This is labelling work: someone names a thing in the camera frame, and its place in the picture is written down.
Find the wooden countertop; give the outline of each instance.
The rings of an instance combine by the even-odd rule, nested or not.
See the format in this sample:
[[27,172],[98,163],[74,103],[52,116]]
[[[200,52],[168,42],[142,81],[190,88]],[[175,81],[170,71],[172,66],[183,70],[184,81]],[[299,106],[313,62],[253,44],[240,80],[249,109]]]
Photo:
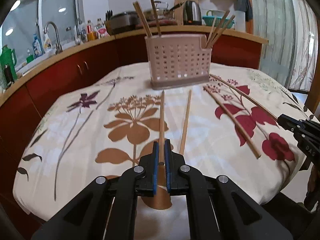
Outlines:
[[[157,33],[157,28],[153,27],[150,29],[152,33]],[[166,32],[200,32],[200,33],[209,33],[211,30],[211,27],[209,26],[196,26],[196,25],[185,25],[185,26],[177,26],[177,25],[171,25],[171,26],[161,26],[161,32],[166,33]],[[125,33],[120,33],[116,34],[113,36],[108,36],[104,37],[99,40],[95,41],[90,41],[78,46],[71,47],[69,49],[64,50],[62,53],[58,55],[53,55],[49,57],[48,59],[42,61],[41,63],[37,64],[34,66],[29,73],[27,73],[25,76],[19,78],[11,87],[9,87],[3,95],[0,95],[0,107],[4,102],[16,91],[18,90],[21,86],[23,86],[26,82],[28,82],[31,78],[39,74],[41,71],[45,70],[46,68],[50,67],[51,65],[67,58],[70,57],[73,54],[76,54],[82,50],[88,49],[93,46],[97,46],[99,44],[113,41],[116,39],[122,39],[130,36],[137,36],[145,34],[143,29],[140,30],[134,30],[130,32],[125,32]],[[242,32],[237,32],[233,29],[226,29],[223,33],[224,35],[228,36],[233,36],[233,37],[238,37],[250,41],[255,41],[257,43],[261,44],[268,44],[269,41],[261,38],[259,36],[255,36],[249,33],[242,33]]]

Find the chopstick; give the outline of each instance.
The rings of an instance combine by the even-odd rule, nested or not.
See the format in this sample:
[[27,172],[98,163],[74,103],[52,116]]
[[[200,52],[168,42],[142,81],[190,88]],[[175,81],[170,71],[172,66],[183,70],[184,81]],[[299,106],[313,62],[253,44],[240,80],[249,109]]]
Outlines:
[[155,16],[155,20],[156,20],[158,34],[159,34],[159,37],[161,37],[160,24],[159,24],[158,14],[157,14],[157,11],[156,11],[156,6],[155,6],[155,1],[154,0],[151,0],[151,5],[152,5],[152,9],[153,9],[153,15]]
[[216,29],[215,29],[214,32],[212,33],[210,39],[208,39],[208,42],[207,42],[208,45],[210,45],[210,43],[213,41],[215,35],[217,34],[218,30],[222,27],[222,25],[223,25],[224,21],[226,20],[226,17],[228,16],[229,13],[230,13],[229,10],[227,10],[227,11],[224,13],[224,15],[223,15],[222,19],[220,20],[218,26],[216,27]]
[[179,154],[184,154],[184,147],[186,145],[186,138],[187,138],[187,129],[188,129],[188,120],[189,120],[189,113],[190,113],[190,102],[191,102],[191,94],[192,90],[189,90],[188,94],[188,103],[187,103],[187,109],[186,109],[186,117],[184,119],[183,124],[183,131],[182,131],[182,138],[181,138],[181,144],[180,144],[180,151]]
[[213,39],[212,43],[209,44],[209,47],[211,48],[216,41],[220,38],[220,36],[222,35],[222,33],[224,32],[224,30],[227,28],[227,26],[229,25],[229,23],[235,18],[235,15],[232,15],[231,18],[226,22],[226,24],[223,26],[222,29],[219,30],[219,32],[217,33],[217,35],[215,36],[215,38]]
[[205,44],[205,48],[208,46],[208,42],[211,38],[211,35],[212,35],[212,32],[213,32],[213,28],[214,28],[214,25],[216,23],[216,20],[217,20],[217,16],[215,15],[214,16],[214,20],[213,20],[213,23],[212,23],[212,27],[211,27],[211,30],[210,30],[210,34],[209,34],[209,37],[208,37],[208,40],[207,40],[207,43]]
[[248,135],[248,133],[245,131],[245,129],[242,127],[242,125],[238,122],[238,120],[236,118],[233,117],[233,115],[231,114],[231,112],[224,106],[224,104],[222,104],[217,97],[214,95],[214,93],[212,93],[210,91],[210,89],[208,87],[204,88],[205,90],[207,90],[207,92],[210,94],[210,96],[217,102],[217,104],[223,109],[223,111],[227,114],[227,116],[230,117],[230,119],[233,121],[233,123],[235,124],[235,126],[237,127],[237,129],[239,130],[239,132],[243,135],[243,137],[245,138],[245,140],[247,141],[247,144],[249,145],[250,149],[252,150],[254,156],[258,159],[261,157],[261,154],[259,153],[258,149],[255,147],[255,145],[253,144],[250,136]]
[[160,102],[159,165],[164,165],[164,90]]
[[150,31],[149,25],[148,25],[148,23],[147,23],[147,20],[146,20],[144,14],[143,14],[143,12],[142,12],[142,9],[141,9],[141,7],[140,7],[139,2],[138,2],[138,1],[135,1],[135,2],[133,3],[133,6],[134,6],[134,8],[135,8],[135,10],[136,10],[136,12],[137,12],[140,20],[141,20],[142,26],[143,26],[143,28],[144,28],[144,30],[145,30],[145,32],[146,32],[147,37],[150,38],[150,37],[152,36],[152,34],[151,34],[151,31]]
[[217,80],[219,80],[219,81],[222,82],[223,84],[227,85],[228,87],[230,87],[230,88],[232,88],[233,90],[235,90],[236,92],[238,92],[240,95],[242,95],[243,97],[245,97],[246,99],[248,99],[250,102],[254,103],[256,106],[258,106],[258,107],[260,107],[261,109],[263,109],[264,111],[266,111],[273,120],[275,120],[276,122],[278,122],[278,121],[277,121],[278,119],[277,119],[268,109],[266,109],[265,107],[263,107],[262,105],[260,105],[256,100],[254,100],[253,98],[249,97],[247,94],[245,94],[244,92],[242,92],[242,91],[239,90],[238,88],[236,88],[236,87],[230,85],[229,83],[225,82],[223,79],[221,79],[221,78],[219,78],[219,77],[217,77],[217,76],[215,76],[215,75],[212,75],[212,74],[210,74],[210,76],[213,77],[213,78],[215,78],[215,79],[217,79]]

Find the silver bolt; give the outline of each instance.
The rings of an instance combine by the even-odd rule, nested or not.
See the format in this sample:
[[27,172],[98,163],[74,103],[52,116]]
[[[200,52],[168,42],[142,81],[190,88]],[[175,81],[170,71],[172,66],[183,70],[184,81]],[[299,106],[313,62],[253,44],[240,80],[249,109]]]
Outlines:
[[221,182],[221,183],[227,183],[229,178],[226,176],[226,175],[221,175],[218,177],[218,180]]
[[143,167],[142,166],[135,166],[135,168],[133,170],[136,173],[140,173],[140,172],[143,172]]
[[97,178],[96,178],[96,183],[97,183],[97,184],[103,184],[103,183],[105,183],[105,182],[106,182],[106,178],[103,177],[103,176],[100,176],[100,177],[97,177]]
[[190,171],[190,167],[189,167],[188,165],[182,165],[182,166],[180,167],[180,170],[181,170],[181,171],[184,171],[184,172],[188,172],[188,171]]

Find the table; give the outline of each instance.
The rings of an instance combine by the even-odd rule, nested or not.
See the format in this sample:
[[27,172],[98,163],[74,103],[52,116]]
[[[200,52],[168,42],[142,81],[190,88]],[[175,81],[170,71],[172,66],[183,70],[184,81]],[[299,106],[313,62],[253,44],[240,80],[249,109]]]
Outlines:
[[[312,118],[303,104],[259,70],[211,63],[210,73],[236,86],[273,115]],[[204,91],[209,85],[246,129],[256,159],[231,119]],[[165,137],[179,152],[192,89],[184,158],[204,175],[230,177],[257,203],[268,202],[300,169],[305,156],[289,131],[219,81],[165,90]],[[159,138],[161,91],[148,63],[115,69],[96,84],[61,96],[41,120],[20,161],[13,195],[25,212],[49,220],[97,176],[120,176],[152,151]],[[140,198],[135,239],[189,239],[184,196],[169,197],[159,170],[157,202]]]

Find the green jug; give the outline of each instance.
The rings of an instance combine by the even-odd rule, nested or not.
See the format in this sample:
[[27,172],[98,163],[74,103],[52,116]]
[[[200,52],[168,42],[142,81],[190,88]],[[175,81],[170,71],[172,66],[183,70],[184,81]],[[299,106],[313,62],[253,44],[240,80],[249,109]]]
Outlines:
[[9,64],[9,66],[10,66],[10,70],[11,70],[13,79],[17,80],[18,77],[17,77],[16,71],[14,69],[14,66],[17,64],[16,52],[14,49],[13,50],[9,49],[8,45],[3,46],[2,53],[0,56],[0,65],[1,65],[2,71],[4,70],[4,66],[6,64]]

